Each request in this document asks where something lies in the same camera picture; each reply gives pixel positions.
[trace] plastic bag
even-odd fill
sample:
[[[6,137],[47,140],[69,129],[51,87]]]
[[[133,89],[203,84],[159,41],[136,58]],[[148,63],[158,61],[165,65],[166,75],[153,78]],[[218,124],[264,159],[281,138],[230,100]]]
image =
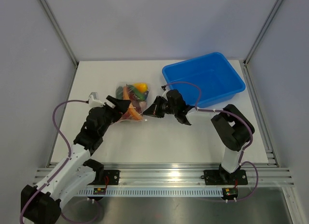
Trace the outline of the plastic bag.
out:
[[[123,114],[120,121],[142,121],[142,113],[147,109],[149,87],[147,83],[120,83],[116,88],[116,98],[130,100],[128,111]]]

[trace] gray wall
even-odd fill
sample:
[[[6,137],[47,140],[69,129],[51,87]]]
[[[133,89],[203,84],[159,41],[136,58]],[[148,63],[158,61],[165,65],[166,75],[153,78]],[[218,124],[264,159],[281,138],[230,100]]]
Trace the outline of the gray wall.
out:
[[[0,222],[16,224],[22,188],[47,163],[53,107],[74,68],[37,0],[0,0],[0,24]]]
[[[275,0],[48,0],[79,60],[244,59]]]
[[[282,166],[309,207],[309,0],[286,0],[249,63]]]

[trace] blue bin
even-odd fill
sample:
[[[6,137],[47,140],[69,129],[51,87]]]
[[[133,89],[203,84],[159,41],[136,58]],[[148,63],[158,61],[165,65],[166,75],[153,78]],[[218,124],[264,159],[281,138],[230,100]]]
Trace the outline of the blue bin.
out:
[[[167,83],[189,82],[202,90],[199,107],[205,108],[231,99],[246,88],[245,83],[221,53],[211,53],[165,66],[162,73]],[[187,104],[195,105],[198,90],[188,84],[173,84]]]

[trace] white table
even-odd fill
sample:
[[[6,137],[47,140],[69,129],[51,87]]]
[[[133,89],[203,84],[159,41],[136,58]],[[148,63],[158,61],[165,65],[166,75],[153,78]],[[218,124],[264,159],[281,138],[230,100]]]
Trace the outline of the white table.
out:
[[[175,62],[178,60],[80,62],[69,99],[87,100],[91,92],[98,92],[101,101],[105,101],[107,95],[114,96],[119,82],[147,82],[151,89],[150,105],[157,95],[162,95],[161,86],[166,84],[162,68]],[[229,62],[243,79],[239,61]],[[268,163],[247,89],[211,108],[221,109],[229,103],[234,104],[255,127],[253,144],[243,161]],[[88,111],[89,107],[82,103],[67,105],[61,131],[70,142],[79,133]],[[107,130],[102,145],[92,158],[117,164],[220,163],[225,146],[210,121],[214,114],[201,115],[201,118],[197,117],[200,124],[194,126],[179,124],[173,115],[163,119],[148,117],[147,122],[116,123]],[[63,139],[58,136],[51,162],[59,162],[67,153]]]

